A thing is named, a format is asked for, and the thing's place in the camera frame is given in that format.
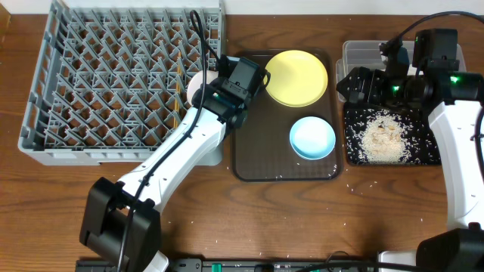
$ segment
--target wooden table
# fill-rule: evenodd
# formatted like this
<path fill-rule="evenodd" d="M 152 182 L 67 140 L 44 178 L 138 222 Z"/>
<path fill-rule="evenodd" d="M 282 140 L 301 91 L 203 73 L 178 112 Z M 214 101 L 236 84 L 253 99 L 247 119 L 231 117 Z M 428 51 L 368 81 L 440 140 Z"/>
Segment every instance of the wooden table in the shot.
<path fill-rule="evenodd" d="M 336 63 L 345 41 L 390 39 L 418 18 L 227 16 L 228 54 L 323 48 Z M 136 166 L 43 166 L 17 149 L 45 20 L 14 15 L 0 51 L 0 270 L 69 271 L 78 258 L 96 257 L 78 238 L 88 190 L 100 176 L 115 181 Z M 468 70 L 484 73 L 484 27 L 446 17 L 420 29 L 436 26 L 458 28 Z M 445 231 L 440 167 L 345 163 L 331 182 L 248 184 L 228 169 L 229 149 L 226 141 L 223 162 L 196 167 L 170 199 L 162 217 L 169 257 L 324 259 L 336 250 L 374 257 Z"/>

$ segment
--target plastic grid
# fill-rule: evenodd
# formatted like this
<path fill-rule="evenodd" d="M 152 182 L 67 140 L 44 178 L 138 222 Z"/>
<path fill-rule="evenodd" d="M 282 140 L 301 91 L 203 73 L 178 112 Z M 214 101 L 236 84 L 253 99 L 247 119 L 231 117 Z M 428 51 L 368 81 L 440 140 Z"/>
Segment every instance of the plastic grid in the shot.
<path fill-rule="evenodd" d="M 200 38 L 188 14 L 71 14 L 45 147 L 162 144 L 189 107 L 185 86 L 201 70 Z M 217 50 L 218 16 L 200 17 Z"/>
<path fill-rule="evenodd" d="M 222 3 L 197 11 L 208 43 L 221 54 Z M 54 0 L 19 150 L 44 165 L 146 160 L 188 108 L 185 86 L 200 68 L 199 57 L 197 35 L 182 8 L 74 12 Z M 209 67 L 214 66 L 209 56 Z M 198 165 L 216 165 L 222 154 L 219 146 Z"/>

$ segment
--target light blue bowl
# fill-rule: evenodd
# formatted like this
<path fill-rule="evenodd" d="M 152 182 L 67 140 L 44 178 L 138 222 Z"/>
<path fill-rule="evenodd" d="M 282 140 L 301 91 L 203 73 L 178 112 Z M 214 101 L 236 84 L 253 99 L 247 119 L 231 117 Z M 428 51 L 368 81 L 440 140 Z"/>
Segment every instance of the light blue bowl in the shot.
<path fill-rule="evenodd" d="M 334 149 L 336 135 L 328 122 L 318 117 L 298 120 L 289 133 L 290 145 L 303 159 L 323 159 Z"/>

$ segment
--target yellow plate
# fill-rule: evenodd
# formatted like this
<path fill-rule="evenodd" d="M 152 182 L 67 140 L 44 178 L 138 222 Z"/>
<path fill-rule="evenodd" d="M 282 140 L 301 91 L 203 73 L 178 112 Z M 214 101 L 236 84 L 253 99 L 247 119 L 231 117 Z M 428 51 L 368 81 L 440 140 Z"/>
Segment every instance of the yellow plate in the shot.
<path fill-rule="evenodd" d="M 271 73 L 267 92 L 285 106 L 308 106 L 326 91 L 326 68 L 308 52 L 282 52 L 275 55 L 265 68 Z"/>

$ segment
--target black mat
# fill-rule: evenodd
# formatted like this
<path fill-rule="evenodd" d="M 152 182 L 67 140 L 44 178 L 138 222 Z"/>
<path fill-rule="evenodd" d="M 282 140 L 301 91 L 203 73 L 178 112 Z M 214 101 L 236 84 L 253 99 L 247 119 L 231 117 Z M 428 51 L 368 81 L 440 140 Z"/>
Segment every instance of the black mat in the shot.
<path fill-rule="evenodd" d="M 373 165 L 374 163 L 368 162 L 366 155 L 363 152 L 363 157 L 358 155 L 362 150 L 361 140 L 355 137 L 361 131 L 366 129 L 366 124 L 377 111 L 386 110 L 380 107 L 374 107 L 371 105 L 354 105 L 348 102 L 345 103 L 343 108 L 344 115 L 344 132 L 346 141 L 346 155 L 350 163 L 355 165 Z M 409 128 L 406 134 L 402 135 L 402 138 L 406 138 L 409 142 L 416 143 L 414 146 L 407 148 L 410 151 L 410 156 L 406 165 L 440 165 L 439 149 L 437 148 L 436 139 L 433 137 L 433 133 L 423 120 L 422 113 L 417 110 L 388 110 L 391 114 L 398 116 L 394 118 L 396 122 L 404 125 L 413 125 L 413 128 Z"/>

